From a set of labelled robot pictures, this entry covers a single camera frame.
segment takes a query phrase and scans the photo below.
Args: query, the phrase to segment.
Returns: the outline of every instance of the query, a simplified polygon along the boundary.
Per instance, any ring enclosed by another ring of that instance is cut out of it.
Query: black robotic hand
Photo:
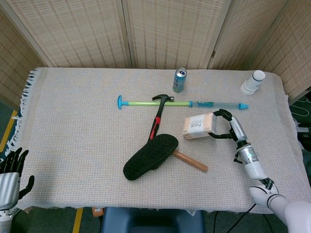
[[[21,155],[22,148],[12,151],[0,163],[0,211],[13,208],[33,188],[35,177],[29,177],[25,189],[19,191],[20,177],[28,150]]]

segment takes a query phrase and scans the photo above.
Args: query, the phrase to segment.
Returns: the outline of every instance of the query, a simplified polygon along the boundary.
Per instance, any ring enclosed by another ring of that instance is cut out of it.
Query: white bottle
[[[241,91],[246,95],[253,95],[259,88],[262,80],[266,77],[261,70],[256,70],[251,77],[245,80],[241,86]]]

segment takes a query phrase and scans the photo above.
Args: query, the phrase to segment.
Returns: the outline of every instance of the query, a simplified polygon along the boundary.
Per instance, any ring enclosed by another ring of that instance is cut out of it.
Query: white tablecloth
[[[266,174],[289,200],[311,200],[294,122],[280,77],[266,73],[252,96],[240,86],[252,71],[188,70],[181,93],[172,91],[174,70],[39,68],[25,90],[12,149],[29,149],[21,180],[35,176],[33,190],[18,202],[39,207],[123,206],[244,212],[253,202],[248,188],[259,182],[233,162],[236,144],[211,137],[186,140],[184,118],[216,109],[164,107],[158,131],[179,140],[178,149],[209,167],[207,173],[170,156],[135,181],[124,164],[148,139],[157,107],[124,106],[123,100],[151,100],[158,94],[180,100],[243,102],[230,110],[243,126]],[[218,118],[217,132],[229,124]],[[255,207],[255,213],[270,213]]]

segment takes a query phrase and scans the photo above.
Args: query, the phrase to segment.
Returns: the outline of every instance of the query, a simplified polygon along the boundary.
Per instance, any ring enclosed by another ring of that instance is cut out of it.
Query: green tube
[[[159,106],[160,101],[146,101],[146,102],[135,102],[135,101],[129,101],[128,105],[135,105],[135,106]],[[189,101],[181,102],[181,101],[175,101],[175,102],[165,102],[166,106],[190,106]]]

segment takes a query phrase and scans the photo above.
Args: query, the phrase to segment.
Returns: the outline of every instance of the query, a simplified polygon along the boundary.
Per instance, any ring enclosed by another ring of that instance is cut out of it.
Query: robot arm
[[[18,202],[34,185],[35,177],[31,176],[25,189],[19,191],[20,177],[28,150],[20,156],[22,148],[11,152],[3,162],[0,163],[0,233],[9,233],[13,216],[10,213]]]
[[[249,188],[255,204],[269,208],[288,227],[289,233],[311,233],[311,203],[306,201],[288,201],[279,194],[274,182],[263,172],[253,146],[248,143],[246,134],[239,121],[230,112],[220,109],[214,112],[229,121],[229,134],[215,135],[214,138],[232,138],[238,145],[234,161],[244,165],[247,175],[262,184]]]

